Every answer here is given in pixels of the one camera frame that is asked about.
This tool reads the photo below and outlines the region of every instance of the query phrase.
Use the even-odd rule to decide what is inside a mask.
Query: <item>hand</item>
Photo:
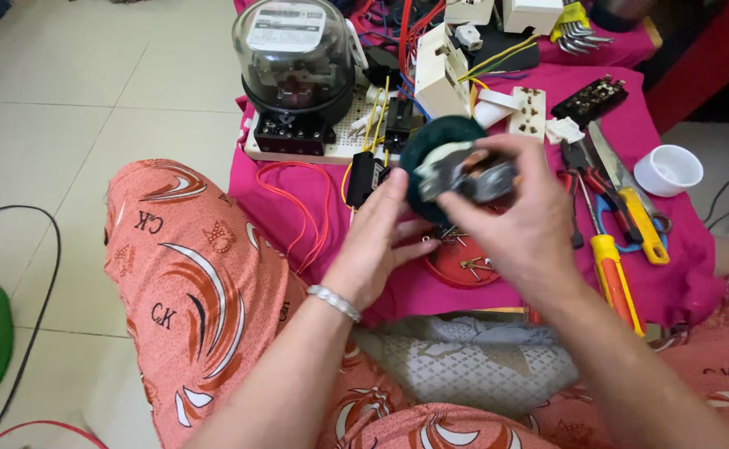
[[[572,201],[550,174],[544,146],[534,138],[498,134],[476,141],[475,147],[516,158],[522,176],[516,203],[498,217],[445,192],[437,200],[439,207],[478,242],[498,273],[531,305],[568,284],[582,283],[569,240]]]
[[[439,240],[428,240],[393,248],[431,227],[425,220],[395,225],[408,210],[404,201],[407,188],[408,174],[401,168],[392,169],[389,178],[356,212],[342,249],[321,282],[359,311],[370,307],[381,295],[392,270],[439,246]]]

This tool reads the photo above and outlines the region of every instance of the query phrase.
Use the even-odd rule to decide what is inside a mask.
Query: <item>silver bracelet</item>
[[[357,311],[350,302],[344,300],[341,296],[329,289],[326,289],[322,285],[312,285],[309,287],[308,292],[310,295],[317,296],[319,299],[334,306],[336,310],[344,313],[345,316],[353,320],[355,323],[362,320],[362,316],[359,314],[359,311]]]

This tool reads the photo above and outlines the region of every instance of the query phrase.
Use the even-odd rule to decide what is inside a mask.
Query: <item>transparent meter cover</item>
[[[232,35],[245,84],[268,106],[320,106],[354,78],[345,21],[324,0],[254,3]]]

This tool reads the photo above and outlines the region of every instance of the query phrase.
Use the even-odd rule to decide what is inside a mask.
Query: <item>gray cloth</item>
[[[412,317],[356,330],[354,341],[423,403],[454,403],[518,419],[578,379],[551,329],[471,317]]]

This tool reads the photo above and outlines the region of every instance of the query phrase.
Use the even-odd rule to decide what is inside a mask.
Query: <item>knife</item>
[[[669,263],[669,254],[658,237],[658,232],[653,226],[651,219],[658,219],[664,232],[672,228],[672,221],[652,204],[647,194],[644,193],[628,168],[622,165],[617,153],[611,148],[609,142],[603,136],[598,122],[589,122],[589,137],[594,145],[595,153],[606,171],[614,188],[619,192],[622,200],[628,206],[631,218],[641,231],[644,242],[641,244],[647,260],[651,264],[664,265]]]

